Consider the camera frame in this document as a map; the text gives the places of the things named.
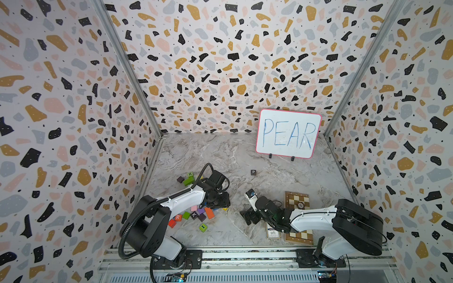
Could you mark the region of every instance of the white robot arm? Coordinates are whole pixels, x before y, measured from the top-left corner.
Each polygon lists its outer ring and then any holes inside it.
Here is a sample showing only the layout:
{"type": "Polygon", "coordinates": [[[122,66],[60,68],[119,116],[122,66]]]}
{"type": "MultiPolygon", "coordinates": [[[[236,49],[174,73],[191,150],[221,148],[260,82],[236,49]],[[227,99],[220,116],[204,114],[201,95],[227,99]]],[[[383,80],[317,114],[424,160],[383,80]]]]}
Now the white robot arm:
{"type": "Polygon", "coordinates": [[[340,199],[337,205],[326,208],[301,210],[281,209],[266,197],[258,197],[252,189],[245,196],[252,206],[241,212],[247,224],[256,224],[262,219],[282,233],[335,232],[319,239],[313,258],[300,260],[304,266],[335,267],[335,260],[357,250],[370,255],[382,254],[382,218],[349,200],[340,199]]]}
{"type": "Polygon", "coordinates": [[[226,192],[229,185],[228,178],[207,163],[191,186],[169,197],[142,197],[120,230],[119,256],[122,259],[130,259],[138,254],[144,258],[161,256],[168,260],[168,265],[181,266],[186,248],[174,238],[165,235],[168,222],[192,206],[229,207],[230,197],[226,192]],[[202,179],[201,176],[208,166],[211,167],[212,174],[209,178],[202,179]],[[226,187],[223,187],[224,182],[228,183],[226,187]],[[151,221],[146,221],[145,217],[151,218],[151,221]],[[135,252],[124,253],[126,242],[135,252]]]}

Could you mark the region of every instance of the metal frame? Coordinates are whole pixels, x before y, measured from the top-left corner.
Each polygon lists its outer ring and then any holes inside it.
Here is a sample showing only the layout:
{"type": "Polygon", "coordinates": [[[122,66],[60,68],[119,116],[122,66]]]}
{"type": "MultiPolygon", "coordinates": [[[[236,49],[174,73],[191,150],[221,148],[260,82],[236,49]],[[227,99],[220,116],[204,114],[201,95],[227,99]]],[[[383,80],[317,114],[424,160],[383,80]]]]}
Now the metal frame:
{"type": "Polygon", "coordinates": [[[337,165],[338,167],[338,170],[341,174],[341,176],[343,177],[343,181],[347,187],[347,190],[349,191],[349,193],[351,194],[351,198],[352,198],[352,201],[355,203],[355,204],[359,204],[358,200],[357,200],[357,196],[354,194],[354,192],[352,191],[352,187],[351,185],[349,184],[348,180],[347,180],[347,177],[346,177],[346,174],[345,174],[345,171],[341,168],[341,165],[340,165],[340,162],[338,161],[337,158],[335,158],[335,152],[333,151],[333,146],[331,145],[331,143],[328,141],[328,137],[324,136],[325,140],[326,140],[326,143],[327,143],[327,146],[329,147],[330,149],[330,152],[332,153],[333,155],[333,160],[335,160],[335,164],[337,165]]]}
{"type": "MultiPolygon", "coordinates": [[[[200,270],[192,270],[191,275],[205,276],[206,274],[261,274],[275,273],[285,275],[306,272],[332,272],[332,268],[300,269],[296,263],[296,250],[315,249],[315,247],[301,246],[221,246],[221,247],[188,247],[190,249],[201,249],[203,251],[202,267],[200,270]]],[[[369,256],[361,252],[354,252],[348,255],[351,271],[354,270],[383,270],[389,283],[402,283],[403,280],[398,273],[392,255],[386,246],[382,249],[381,256],[369,256]]],[[[114,276],[119,275],[140,275],[149,279],[150,258],[141,256],[133,257],[127,261],[120,259],[116,249],[108,249],[98,270],[99,282],[109,283],[114,276]]],[[[338,268],[343,276],[348,276],[349,267],[338,268]]],[[[154,271],[155,276],[163,276],[175,270],[154,271]]]]}
{"type": "Polygon", "coordinates": [[[154,118],[153,112],[149,107],[148,101],[143,95],[143,90],[138,82],[137,76],[135,75],[134,70],[129,64],[129,59],[127,58],[126,52],[124,51],[121,45],[120,38],[118,37],[118,34],[116,33],[115,28],[113,27],[113,23],[110,20],[104,1],[91,0],[91,2],[93,3],[94,10],[99,16],[99,20],[101,21],[102,26],[104,27],[105,33],[107,34],[112,43],[113,49],[116,52],[118,60],[123,66],[126,75],[129,77],[132,88],[134,89],[135,93],[137,94],[137,97],[139,98],[140,104],[142,105],[143,111],[148,117],[150,125],[152,126],[154,132],[158,134],[158,139],[159,140],[162,139],[162,131],[160,130],[157,121],[154,118]]]}
{"type": "Polygon", "coordinates": [[[129,81],[132,85],[134,92],[137,94],[137,97],[143,108],[143,111],[149,120],[149,126],[154,131],[156,141],[157,141],[157,144],[154,147],[153,156],[151,156],[151,159],[149,160],[148,170],[146,171],[145,178],[143,179],[143,182],[140,185],[140,191],[138,193],[137,198],[135,199],[135,202],[134,202],[134,206],[135,206],[137,204],[137,202],[143,196],[144,192],[146,191],[146,186],[148,185],[149,180],[151,179],[152,172],[154,171],[157,160],[159,158],[160,150],[162,148],[162,143],[163,143],[162,131],[160,130],[160,128],[157,124],[157,121],[154,118],[153,112],[148,104],[148,101],[146,100],[145,96],[143,95],[143,90],[142,90],[140,84],[138,83],[137,76],[135,75],[134,70],[132,69],[131,65],[129,64],[129,59],[127,58],[127,54],[121,45],[120,38],[118,37],[118,34],[116,33],[115,28],[113,27],[113,23],[112,23],[112,21],[110,21],[110,17],[108,15],[107,9],[105,7],[104,1],[103,0],[91,0],[91,3],[93,4],[94,10],[96,11],[97,15],[99,16],[101,24],[104,27],[105,33],[107,34],[107,36],[109,37],[109,39],[111,41],[111,44],[113,46],[113,49],[116,52],[116,55],[117,55],[118,60],[120,61],[120,64],[123,66],[124,71],[129,78],[129,81]]]}
{"type": "Polygon", "coordinates": [[[335,113],[333,114],[333,117],[330,120],[329,125],[326,128],[326,131],[324,132],[324,136],[326,137],[330,136],[330,133],[335,127],[335,124],[340,119],[343,110],[346,108],[347,103],[349,102],[358,85],[360,84],[363,75],[366,73],[368,67],[371,65],[371,62],[373,61],[379,48],[381,47],[382,42],[387,37],[388,32],[390,31],[392,25],[395,23],[396,18],[400,14],[400,11],[403,9],[405,3],[406,3],[405,0],[393,1],[392,5],[387,11],[387,15],[384,18],[384,23],[381,25],[379,31],[377,32],[376,38],[373,40],[373,43],[371,44],[370,49],[363,58],[363,61],[361,62],[356,75],[352,79],[351,83],[346,89],[345,95],[338,104],[337,110],[335,110],[335,113]]]}

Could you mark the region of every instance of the patterned wall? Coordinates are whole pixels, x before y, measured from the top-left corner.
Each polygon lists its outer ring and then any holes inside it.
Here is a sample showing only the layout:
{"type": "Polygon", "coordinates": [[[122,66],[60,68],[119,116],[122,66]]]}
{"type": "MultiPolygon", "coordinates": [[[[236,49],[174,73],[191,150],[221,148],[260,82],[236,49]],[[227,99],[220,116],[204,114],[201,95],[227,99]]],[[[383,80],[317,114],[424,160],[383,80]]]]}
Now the patterned wall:
{"type": "Polygon", "coordinates": [[[407,1],[329,137],[411,283],[453,280],[452,5],[407,1]]]}
{"type": "Polygon", "coordinates": [[[106,0],[163,132],[256,132],[263,108],[324,131],[390,0],[106,0]]]}
{"type": "Polygon", "coordinates": [[[0,281],[92,282],[154,133],[89,1],[0,9],[0,281]]]}

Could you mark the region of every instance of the orange block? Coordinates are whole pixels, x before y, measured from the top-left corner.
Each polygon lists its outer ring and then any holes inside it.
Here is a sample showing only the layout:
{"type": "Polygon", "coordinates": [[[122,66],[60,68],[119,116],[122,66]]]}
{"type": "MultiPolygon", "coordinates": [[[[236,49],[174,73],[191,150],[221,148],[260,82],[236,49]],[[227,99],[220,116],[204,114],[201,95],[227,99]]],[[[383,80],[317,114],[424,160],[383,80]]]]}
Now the orange block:
{"type": "Polygon", "coordinates": [[[172,219],[172,220],[170,220],[170,222],[169,222],[169,226],[173,228],[173,227],[174,227],[175,225],[176,225],[176,221],[175,221],[175,220],[173,220],[173,219],[172,219]]]}
{"type": "Polygon", "coordinates": [[[212,211],[211,208],[205,208],[204,211],[206,212],[206,216],[208,217],[208,219],[212,219],[214,218],[214,212],[212,211]]]}

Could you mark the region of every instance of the marble floor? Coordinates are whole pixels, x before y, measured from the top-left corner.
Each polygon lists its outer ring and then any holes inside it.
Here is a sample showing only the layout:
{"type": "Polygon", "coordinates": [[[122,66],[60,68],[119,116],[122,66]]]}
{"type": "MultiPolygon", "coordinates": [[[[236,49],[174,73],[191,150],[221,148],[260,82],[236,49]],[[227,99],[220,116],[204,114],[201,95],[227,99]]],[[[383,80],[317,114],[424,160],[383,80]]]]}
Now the marble floor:
{"type": "MultiPolygon", "coordinates": [[[[219,209],[215,217],[206,219],[208,230],[202,233],[198,219],[178,222],[167,235],[187,246],[291,245],[280,240],[268,240],[265,223],[247,226],[240,211],[250,207],[244,193],[253,188],[260,196],[284,201],[284,192],[300,192],[310,197],[310,207],[321,208],[337,203],[339,198],[351,200],[343,178],[322,135],[319,136],[311,159],[260,154],[255,151],[255,134],[169,134],[164,140],[157,165],[146,193],[153,197],[167,196],[184,189],[176,181],[193,172],[196,177],[204,164],[230,179],[231,207],[219,209]],[[257,170],[251,176],[250,170],[257,170]]],[[[325,231],[313,231],[314,244],[325,231]]]]}

